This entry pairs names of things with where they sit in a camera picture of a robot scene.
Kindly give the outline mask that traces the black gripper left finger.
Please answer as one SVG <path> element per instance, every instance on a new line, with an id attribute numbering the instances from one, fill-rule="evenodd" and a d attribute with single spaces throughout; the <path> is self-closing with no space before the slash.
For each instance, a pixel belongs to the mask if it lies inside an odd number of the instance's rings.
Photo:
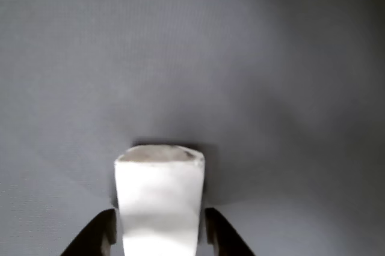
<path id="1" fill-rule="evenodd" d="M 61 256 L 107 256 L 117 242 L 117 217 L 114 209 L 96 215 L 72 240 Z"/>

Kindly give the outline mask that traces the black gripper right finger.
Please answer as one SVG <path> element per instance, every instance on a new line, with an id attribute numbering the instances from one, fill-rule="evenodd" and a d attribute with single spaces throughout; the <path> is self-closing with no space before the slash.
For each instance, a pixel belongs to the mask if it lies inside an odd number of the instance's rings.
<path id="1" fill-rule="evenodd" d="M 255 256 L 231 223 L 215 208 L 205 208 L 206 237 L 216 256 Z"/>

